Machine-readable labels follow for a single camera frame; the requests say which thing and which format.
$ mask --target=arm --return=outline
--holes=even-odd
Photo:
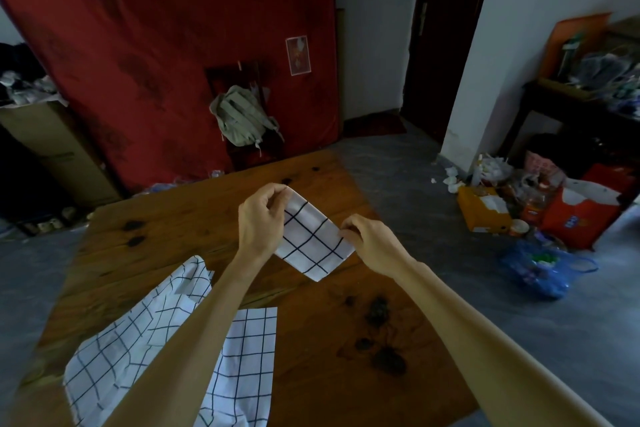
[[[495,427],[611,427],[574,391],[414,260],[380,221],[353,215],[341,235],[373,271],[393,278],[439,334]]]
[[[284,208],[290,197],[287,186],[268,184],[240,205],[235,258],[104,427],[193,426],[240,302],[282,240]]]

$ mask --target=folded cloth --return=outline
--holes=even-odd
[[[84,341],[65,369],[77,426],[99,427],[164,344],[211,291],[191,257],[136,306]],[[239,310],[229,328],[195,427],[264,427],[271,406],[277,308]]]
[[[353,246],[338,236],[338,227],[297,192],[284,213],[276,255],[310,279],[323,279],[353,253]]]

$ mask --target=hand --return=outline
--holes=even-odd
[[[353,214],[340,228],[340,236],[355,247],[358,256],[374,272],[395,278],[404,264],[415,262],[382,221]]]
[[[284,184],[262,186],[238,208],[238,254],[247,260],[269,260],[282,240],[284,208],[293,194]]]

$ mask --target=concrete floor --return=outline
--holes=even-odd
[[[558,302],[525,296],[498,272],[509,237],[468,232],[433,165],[438,145],[408,125],[404,135],[333,148],[407,250],[596,407],[616,427],[640,419],[640,208],[600,239],[601,266]],[[431,178],[438,179],[437,184]],[[75,253],[80,232],[0,243],[0,415],[11,401]],[[481,412],[456,427],[487,426]]]

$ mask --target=doorway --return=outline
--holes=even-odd
[[[442,144],[483,0],[416,0],[401,115]]]

